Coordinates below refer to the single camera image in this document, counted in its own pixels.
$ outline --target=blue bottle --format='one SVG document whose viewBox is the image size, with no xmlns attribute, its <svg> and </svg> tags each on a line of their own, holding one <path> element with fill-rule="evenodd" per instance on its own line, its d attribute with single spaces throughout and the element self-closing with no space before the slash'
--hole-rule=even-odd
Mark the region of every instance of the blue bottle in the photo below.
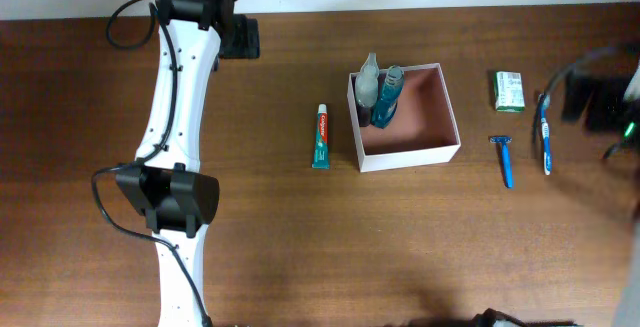
<svg viewBox="0 0 640 327">
<path fill-rule="evenodd" d="M 385 128 L 398 109 L 398 97 L 404 87 L 404 71 L 398 66 L 392 66 L 387 71 L 387 76 L 378 94 L 378 102 L 373 110 L 371 122 L 378 128 Z"/>
</svg>

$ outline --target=wooden table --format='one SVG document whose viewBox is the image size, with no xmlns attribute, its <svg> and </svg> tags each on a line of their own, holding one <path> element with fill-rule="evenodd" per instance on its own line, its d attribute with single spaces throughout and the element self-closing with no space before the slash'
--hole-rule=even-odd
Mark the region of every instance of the wooden table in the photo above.
<svg viewBox="0 0 640 327">
<path fill-rule="evenodd" d="M 615 137 L 560 123 L 562 93 L 549 111 L 550 177 L 529 133 L 535 91 L 590 48 L 637 37 L 640 5 L 255 17 L 262 57 L 222 61 L 200 134 L 202 172 L 222 188 L 204 261 L 216 323 L 399 326 L 492 307 L 610 324 L 626 284 L 637 159 L 602 165 Z M 0 23 L 2 326 L 157 324 L 155 248 L 105 223 L 89 177 L 133 158 L 158 39 L 116 51 L 105 22 Z M 125 19 L 118 35 L 135 39 L 146 23 Z M 382 67 L 442 64 L 462 140 L 450 163 L 358 172 L 347 74 L 370 51 Z M 494 112 L 489 70 L 523 74 L 524 113 Z M 329 106 L 329 171 L 310 168 L 319 103 Z M 513 137 L 514 190 L 493 134 Z M 113 181 L 101 188 L 113 217 L 144 231 Z"/>
</svg>

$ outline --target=blue toothbrush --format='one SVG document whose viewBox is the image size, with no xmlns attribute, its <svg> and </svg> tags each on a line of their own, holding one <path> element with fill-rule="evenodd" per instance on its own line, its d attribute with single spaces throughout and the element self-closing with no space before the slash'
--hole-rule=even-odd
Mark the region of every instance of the blue toothbrush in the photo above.
<svg viewBox="0 0 640 327">
<path fill-rule="evenodd" d="M 547 123 L 546 109 L 551 103 L 551 97 L 547 96 L 542 102 L 540 107 L 540 130 L 542 131 L 542 145 L 544 148 L 542 165 L 544 167 L 544 174 L 551 174 L 551 142 L 549 141 L 549 124 Z"/>
<path fill-rule="evenodd" d="M 504 182 L 507 188 L 513 188 L 513 175 L 511 174 L 511 158 L 509 157 L 509 148 L 507 143 L 511 142 L 509 136 L 493 136 L 489 138 L 491 143 L 500 143 L 502 150 L 502 168 L 504 170 Z"/>
</svg>

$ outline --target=toothbrush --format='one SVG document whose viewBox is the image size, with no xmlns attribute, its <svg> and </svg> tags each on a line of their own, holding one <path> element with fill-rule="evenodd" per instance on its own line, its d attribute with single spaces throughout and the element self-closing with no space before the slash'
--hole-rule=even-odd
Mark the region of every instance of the toothbrush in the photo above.
<svg viewBox="0 0 640 327">
<path fill-rule="evenodd" d="M 547 176 L 551 174 L 551 142 L 549 141 L 549 124 L 547 123 L 545 110 L 549 108 L 550 103 L 551 97 L 547 96 L 540 108 L 540 129 L 542 130 L 542 145 L 544 148 L 542 166 L 544 167 L 544 174 Z"/>
</svg>

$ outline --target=razor head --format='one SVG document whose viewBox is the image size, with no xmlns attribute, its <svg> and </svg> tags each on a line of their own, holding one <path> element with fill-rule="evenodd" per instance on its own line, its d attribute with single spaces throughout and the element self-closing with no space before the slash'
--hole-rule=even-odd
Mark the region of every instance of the razor head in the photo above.
<svg viewBox="0 0 640 327">
<path fill-rule="evenodd" d="M 511 137 L 509 137 L 509 136 L 493 136 L 493 137 L 489 137 L 489 141 L 491 141 L 491 143 L 509 143 L 509 142 L 511 142 Z"/>
</svg>

